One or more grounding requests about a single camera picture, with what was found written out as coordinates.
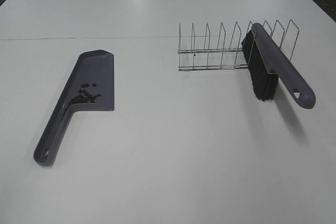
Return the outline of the purple plastic dustpan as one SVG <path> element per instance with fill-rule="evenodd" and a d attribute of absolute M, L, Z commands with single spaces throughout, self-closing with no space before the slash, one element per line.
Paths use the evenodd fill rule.
<path fill-rule="evenodd" d="M 83 83 L 96 83 L 91 92 L 100 93 L 95 103 L 74 104 L 63 116 L 66 101 L 77 94 Z M 105 50 L 87 51 L 78 60 L 62 90 L 49 121 L 34 150 L 34 161 L 40 166 L 54 163 L 62 138 L 74 113 L 114 110 L 114 55 Z"/>

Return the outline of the pile of coffee beans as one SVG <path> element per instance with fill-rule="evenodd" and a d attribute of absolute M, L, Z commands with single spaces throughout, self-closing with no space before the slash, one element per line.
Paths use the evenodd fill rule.
<path fill-rule="evenodd" d="M 68 99 L 64 105 L 64 111 L 62 115 L 64 116 L 69 108 L 74 104 L 86 104 L 95 103 L 96 99 L 101 97 L 100 93 L 91 92 L 92 88 L 97 87 L 96 83 L 83 83 L 80 85 L 81 89 L 77 91 L 77 94 L 72 98 Z"/>

